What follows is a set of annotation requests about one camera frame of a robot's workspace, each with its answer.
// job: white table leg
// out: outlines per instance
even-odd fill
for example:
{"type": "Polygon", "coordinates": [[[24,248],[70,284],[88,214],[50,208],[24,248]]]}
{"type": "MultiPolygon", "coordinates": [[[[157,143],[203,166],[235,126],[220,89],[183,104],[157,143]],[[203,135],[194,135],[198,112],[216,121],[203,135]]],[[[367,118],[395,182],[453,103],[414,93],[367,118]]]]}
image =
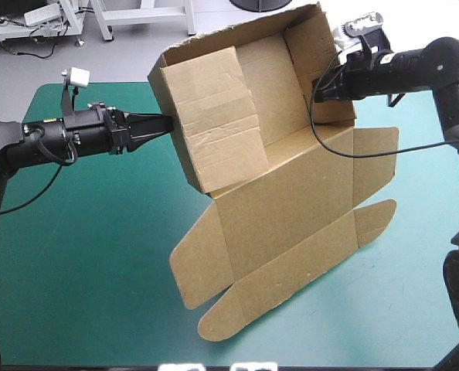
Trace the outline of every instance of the white table leg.
{"type": "Polygon", "coordinates": [[[183,0],[183,6],[185,7],[186,25],[189,30],[189,35],[195,35],[197,32],[192,0],[183,0]]]}
{"type": "Polygon", "coordinates": [[[106,41],[113,40],[113,34],[111,33],[109,27],[104,20],[103,12],[106,12],[106,5],[103,0],[90,0],[94,13],[96,14],[97,23],[99,23],[99,28],[103,34],[103,38],[106,41]]]}

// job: cardboard flap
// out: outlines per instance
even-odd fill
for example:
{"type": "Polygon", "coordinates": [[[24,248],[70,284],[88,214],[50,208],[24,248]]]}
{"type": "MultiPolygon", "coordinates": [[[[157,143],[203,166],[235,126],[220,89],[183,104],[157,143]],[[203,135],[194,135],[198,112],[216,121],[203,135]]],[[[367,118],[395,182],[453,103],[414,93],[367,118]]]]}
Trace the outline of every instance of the cardboard flap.
{"type": "MultiPolygon", "coordinates": [[[[398,148],[398,128],[355,129],[354,153],[395,151],[398,148]]],[[[353,206],[368,199],[393,178],[396,155],[376,158],[356,158],[353,165],[353,206]]]]}
{"type": "Polygon", "coordinates": [[[204,193],[267,170],[259,119],[234,47],[161,71],[178,115],[173,135],[184,138],[204,193]]]}
{"type": "Polygon", "coordinates": [[[388,200],[351,211],[237,281],[201,318],[199,334],[214,342],[235,335],[379,235],[395,207],[388,200]]]}
{"type": "Polygon", "coordinates": [[[319,4],[308,4],[286,12],[264,15],[249,22],[194,36],[167,49],[164,55],[168,64],[180,63],[229,46],[241,46],[271,36],[283,31],[291,23],[301,22],[320,12],[319,4]]]}
{"type": "Polygon", "coordinates": [[[169,263],[188,309],[197,308],[234,282],[215,203],[173,250],[169,263]]]}
{"type": "Polygon", "coordinates": [[[386,230],[396,211],[396,201],[387,199],[381,203],[355,209],[356,235],[359,246],[371,243],[386,230]]]}
{"type": "MultiPolygon", "coordinates": [[[[318,78],[335,55],[336,48],[325,13],[288,28],[284,32],[298,83],[309,107],[312,81],[318,78]]],[[[350,101],[314,105],[317,122],[336,122],[355,118],[350,101]]]]}

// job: electrical cord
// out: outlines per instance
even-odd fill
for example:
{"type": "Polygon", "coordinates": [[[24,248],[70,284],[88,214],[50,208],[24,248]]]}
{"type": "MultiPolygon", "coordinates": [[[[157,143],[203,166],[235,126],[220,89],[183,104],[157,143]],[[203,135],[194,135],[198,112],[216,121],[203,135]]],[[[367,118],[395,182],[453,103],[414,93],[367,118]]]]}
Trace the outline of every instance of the electrical cord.
{"type": "Polygon", "coordinates": [[[13,207],[11,209],[8,209],[8,210],[5,210],[5,211],[1,211],[0,212],[0,215],[5,215],[5,214],[10,214],[10,213],[13,213],[14,211],[17,211],[17,210],[20,210],[20,209],[23,209],[24,207],[30,205],[31,203],[33,203],[34,201],[36,201],[40,196],[42,196],[44,193],[46,193],[46,191],[51,188],[51,186],[54,184],[54,182],[56,181],[56,178],[58,178],[58,175],[60,174],[61,170],[63,169],[63,166],[60,165],[58,167],[58,169],[56,170],[56,172],[54,173],[53,177],[51,178],[51,180],[49,181],[49,183],[47,183],[46,187],[44,187],[39,193],[37,193],[35,196],[33,196],[29,201],[25,201],[22,205],[18,205],[17,207],[13,207]]]}
{"type": "Polygon", "coordinates": [[[66,146],[68,147],[68,149],[70,150],[70,154],[71,154],[71,159],[70,161],[68,162],[66,159],[62,159],[62,158],[59,158],[58,156],[56,156],[55,154],[53,154],[49,149],[47,149],[47,147],[44,145],[43,143],[43,136],[44,136],[44,128],[40,127],[40,126],[33,126],[32,127],[33,129],[33,132],[36,133],[38,132],[38,134],[34,137],[35,141],[36,141],[36,145],[37,145],[37,149],[39,149],[39,151],[41,152],[41,154],[46,157],[50,162],[55,162],[56,164],[58,165],[61,165],[61,166],[71,166],[73,165],[75,162],[77,162],[77,159],[78,159],[78,153],[77,153],[77,148],[75,147],[75,145],[73,144],[73,142],[71,141],[71,139],[68,139],[66,141],[66,146]]]}
{"type": "Polygon", "coordinates": [[[77,149],[75,148],[75,145],[73,144],[73,142],[70,139],[66,143],[66,145],[68,146],[68,149],[70,150],[70,154],[71,154],[71,159],[68,162],[67,160],[63,160],[62,158],[59,158],[58,156],[54,155],[43,144],[42,137],[44,136],[44,132],[45,132],[44,128],[42,128],[40,126],[33,126],[32,129],[33,129],[33,133],[36,133],[36,136],[34,137],[34,139],[36,141],[37,148],[39,149],[41,154],[44,157],[46,157],[50,162],[55,162],[56,164],[58,164],[59,167],[56,170],[56,172],[54,173],[54,175],[51,178],[51,180],[49,181],[49,183],[39,193],[37,193],[30,200],[25,201],[23,204],[21,204],[19,206],[13,207],[11,209],[7,209],[5,211],[1,211],[0,215],[13,213],[13,212],[15,212],[17,210],[23,209],[24,207],[26,207],[26,206],[30,205],[31,203],[33,203],[34,201],[36,201],[40,196],[42,196],[44,193],[46,193],[46,191],[49,188],[51,188],[51,186],[56,181],[56,178],[58,178],[58,175],[60,174],[60,172],[63,169],[63,167],[71,166],[75,162],[77,162],[77,159],[78,159],[77,149]]]}
{"type": "MultiPolygon", "coordinates": [[[[66,33],[68,32],[68,28],[70,27],[70,24],[68,23],[66,25],[66,28],[65,28],[65,32],[64,34],[60,35],[60,32],[58,32],[58,36],[57,37],[63,37],[66,35],[66,33]]],[[[51,48],[51,51],[48,55],[46,56],[40,56],[38,54],[34,54],[34,53],[24,53],[24,52],[13,52],[11,51],[10,49],[8,49],[6,46],[3,45],[3,43],[0,41],[0,48],[3,49],[4,51],[6,51],[7,53],[9,54],[12,54],[13,56],[33,56],[35,58],[39,58],[40,60],[47,60],[48,58],[50,58],[53,54],[54,54],[54,49],[56,48],[56,45],[57,45],[57,42],[55,40],[54,44],[53,44],[53,47],[51,48]]]]}
{"type": "MultiPolygon", "coordinates": [[[[370,154],[367,154],[367,155],[354,155],[354,154],[351,154],[351,153],[345,153],[345,152],[341,152],[341,151],[337,151],[331,147],[329,147],[325,142],[324,140],[320,137],[320,135],[318,134],[318,131],[317,131],[317,128],[316,128],[316,124],[322,124],[322,123],[316,123],[314,121],[314,101],[315,101],[315,95],[317,93],[317,90],[318,90],[318,87],[321,86],[321,82],[322,80],[324,79],[324,77],[329,73],[329,71],[331,70],[331,66],[333,64],[333,62],[335,61],[335,59],[339,56],[339,54],[341,54],[341,52],[337,52],[334,56],[332,56],[331,60],[329,60],[329,63],[328,63],[328,66],[325,68],[324,72],[322,73],[322,75],[319,77],[317,83],[315,84],[315,86],[313,87],[312,89],[312,95],[311,95],[311,98],[310,98],[310,108],[308,110],[308,114],[309,114],[309,117],[310,117],[310,124],[311,124],[311,129],[314,133],[314,136],[315,138],[317,139],[317,141],[319,142],[319,144],[324,147],[324,149],[328,150],[329,152],[331,153],[334,153],[335,155],[339,155],[339,156],[342,156],[342,157],[347,157],[347,158],[375,158],[375,157],[383,157],[383,156],[391,156],[391,155],[398,155],[400,153],[406,153],[406,152],[412,152],[412,151],[420,151],[420,150],[423,150],[423,149],[428,149],[428,148],[435,148],[435,147],[440,147],[440,146],[443,146],[443,145],[455,145],[455,144],[459,144],[459,140],[454,140],[454,141],[441,141],[441,142],[438,142],[438,143],[433,143],[431,145],[420,145],[420,146],[416,146],[416,147],[410,147],[410,148],[404,148],[404,149],[399,149],[399,150],[396,150],[396,151],[386,151],[386,152],[376,152],[376,153],[370,153],[370,154]]],[[[328,83],[325,85],[325,87],[328,87],[332,81],[343,71],[343,69],[339,69],[338,72],[333,76],[333,78],[328,81],[328,83]]]]}
{"type": "Polygon", "coordinates": [[[14,21],[13,19],[6,18],[6,17],[4,17],[4,18],[1,17],[1,18],[0,18],[0,21],[12,23],[12,24],[14,24],[14,25],[16,25],[16,26],[23,26],[23,27],[26,27],[26,25],[24,25],[23,23],[14,21]]]}

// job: black base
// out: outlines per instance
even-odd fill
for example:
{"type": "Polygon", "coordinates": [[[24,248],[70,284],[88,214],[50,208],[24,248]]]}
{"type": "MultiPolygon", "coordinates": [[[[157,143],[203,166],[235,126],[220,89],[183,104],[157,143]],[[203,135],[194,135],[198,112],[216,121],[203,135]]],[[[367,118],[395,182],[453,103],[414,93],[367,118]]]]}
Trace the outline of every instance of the black base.
{"type": "Polygon", "coordinates": [[[240,9],[248,10],[249,12],[270,12],[283,8],[288,5],[291,0],[230,0],[231,3],[240,9]]]}

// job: cardboard box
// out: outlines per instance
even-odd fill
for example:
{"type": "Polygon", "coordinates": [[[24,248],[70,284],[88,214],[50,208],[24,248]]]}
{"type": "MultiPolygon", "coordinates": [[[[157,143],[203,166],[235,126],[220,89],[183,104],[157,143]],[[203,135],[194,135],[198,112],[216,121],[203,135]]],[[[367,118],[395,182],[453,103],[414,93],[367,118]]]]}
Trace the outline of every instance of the cardboard box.
{"type": "MultiPolygon", "coordinates": [[[[170,260],[187,308],[229,288],[199,323],[204,339],[235,335],[393,217],[393,200],[355,207],[390,181],[396,157],[342,158],[311,132],[311,82],[334,53],[325,14],[306,5],[175,45],[149,75],[187,179],[214,200],[170,260]]],[[[397,148],[396,128],[354,128],[351,102],[314,113],[333,148],[397,148]]]]}

